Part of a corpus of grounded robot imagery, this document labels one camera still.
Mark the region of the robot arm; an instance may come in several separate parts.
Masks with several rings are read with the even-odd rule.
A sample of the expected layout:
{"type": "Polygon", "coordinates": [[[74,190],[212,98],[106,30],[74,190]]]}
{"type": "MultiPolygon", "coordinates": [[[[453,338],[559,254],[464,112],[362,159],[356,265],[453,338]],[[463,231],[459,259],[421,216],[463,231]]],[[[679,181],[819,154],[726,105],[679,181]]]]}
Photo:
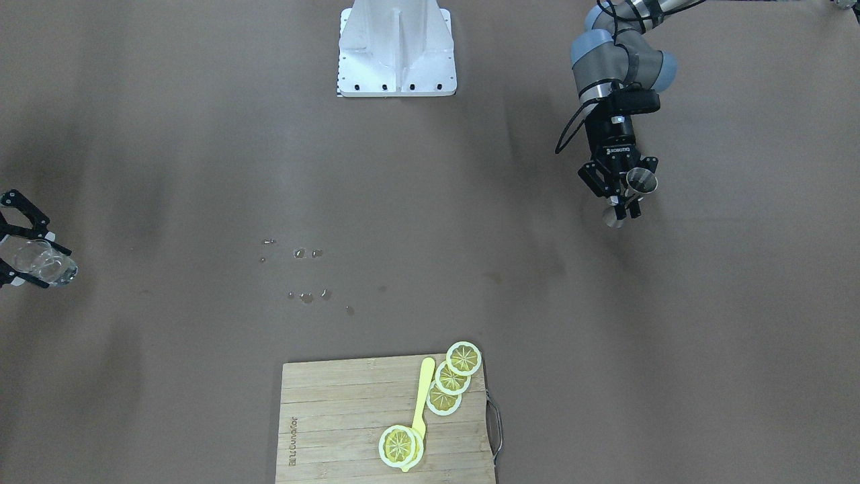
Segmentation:
{"type": "Polygon", "coordinates": [[[604,221],[619,229],[642,214],[641,203],[657,190],[657,157],[637,147],[633,118],[660,109],[660,93],[678,73],[669,52],[651,47],[645,34],[695,1],[598,1],[572,41],[571,70],[590,157],[578,176],[608,206],[604,221]]]}

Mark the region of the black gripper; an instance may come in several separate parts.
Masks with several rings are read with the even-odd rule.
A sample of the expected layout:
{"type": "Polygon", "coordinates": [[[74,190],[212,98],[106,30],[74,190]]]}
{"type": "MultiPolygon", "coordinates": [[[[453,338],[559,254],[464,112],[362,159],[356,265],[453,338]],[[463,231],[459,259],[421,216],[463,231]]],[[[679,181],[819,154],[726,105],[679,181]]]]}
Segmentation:
{"type": "Polygon", "coordinates": [[[626,210],[641,216],[640,202],[658,187],[658,157],[643,157],[636,144],[630,114],[590,113],[585,120],[591,156],[578,176],[610,205],[621,203],[621,177],[626,175],[626,210]]]}

